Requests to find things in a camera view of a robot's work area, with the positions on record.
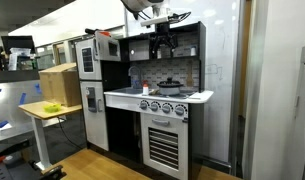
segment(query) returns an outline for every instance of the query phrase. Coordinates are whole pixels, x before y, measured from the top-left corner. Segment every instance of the freezer door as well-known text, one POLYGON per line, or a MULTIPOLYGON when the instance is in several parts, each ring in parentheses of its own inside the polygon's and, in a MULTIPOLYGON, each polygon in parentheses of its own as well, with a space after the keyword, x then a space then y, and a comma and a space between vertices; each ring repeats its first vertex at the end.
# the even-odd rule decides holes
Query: freezer door
POLYGON ((87 140, 109 150, 101 82, 80 82, 87 140))
POLYGON ((101 64, 94 38, 76 42, 76 56, 81 80, 102 80, 101 64))

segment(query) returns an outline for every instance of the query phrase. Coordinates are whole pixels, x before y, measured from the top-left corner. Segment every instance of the whiteboard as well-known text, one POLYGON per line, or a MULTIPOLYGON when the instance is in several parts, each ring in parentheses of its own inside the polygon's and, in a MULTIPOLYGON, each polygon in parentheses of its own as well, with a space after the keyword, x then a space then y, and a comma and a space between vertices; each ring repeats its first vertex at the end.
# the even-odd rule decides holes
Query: whiteboard
MULTIPOLYGON (((206 34, 206 89, 214 91, 205 121, 203 154, 224 162, 229 160, 233 66, 236 61, 239 26, 239 0, 172 0, 170 8, 180 14, 191 11, 185 21, 171 27, 202 21, 206 34)), ((144 12, 152 16, 152 10, 144 12)), ((127 12, 128 35, 154 31, 141 27, 127 12)))

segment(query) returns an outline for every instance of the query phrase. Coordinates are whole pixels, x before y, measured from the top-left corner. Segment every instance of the table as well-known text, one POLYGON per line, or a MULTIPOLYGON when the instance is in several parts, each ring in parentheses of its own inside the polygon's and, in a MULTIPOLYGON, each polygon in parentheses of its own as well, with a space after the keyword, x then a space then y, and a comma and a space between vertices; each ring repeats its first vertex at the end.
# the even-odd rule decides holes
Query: table
POLYGON ((46 146, 43 123, 42 120, 49 120, 52 118, 57 118, 60 116, 65 116, 68 114, 72 114, 74 112, 82 110, 82 105, 76 105, 72 107, 61 107, 61 110, 55 113, 46 113, 43 110, 43 107, 49 104, 53 104, 47 101, 35 102, 31 104, 20 105, 19 108, 23 110, 28 116, 32 119, 33 130, 35 134, 35 139, 39 151, 40 162, 36 165, 44 170, 51 166, 49 160, 48 149, 46 146))

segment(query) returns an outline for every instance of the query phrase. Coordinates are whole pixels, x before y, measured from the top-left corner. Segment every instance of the cooking pot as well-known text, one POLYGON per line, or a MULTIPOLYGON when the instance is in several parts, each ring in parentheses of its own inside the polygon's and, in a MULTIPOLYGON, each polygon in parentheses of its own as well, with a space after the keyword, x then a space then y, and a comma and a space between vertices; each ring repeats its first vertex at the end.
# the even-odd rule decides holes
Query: cooking pot
POLYGON ((160 94, 166 96, 180 94, 180 87, 183 86, 179 81, 173 81, 171 77, 157 85, 159 86, 160 94))

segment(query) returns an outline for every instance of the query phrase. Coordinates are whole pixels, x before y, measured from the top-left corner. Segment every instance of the wooden floor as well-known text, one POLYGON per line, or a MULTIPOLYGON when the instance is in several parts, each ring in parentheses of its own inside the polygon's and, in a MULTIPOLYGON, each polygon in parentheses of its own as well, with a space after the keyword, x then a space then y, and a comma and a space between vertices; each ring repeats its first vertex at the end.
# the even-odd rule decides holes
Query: wooden floor
MULTIPOLYGON (((64 180, 145 180, 149 179, 109 158, 94 151, 84 149, 80 152, 55 164, 63 166, 63 172, 67 173, 64 180)), ((213 169, 202 167, 199 180, 237 180, 233 176, 213 169)))

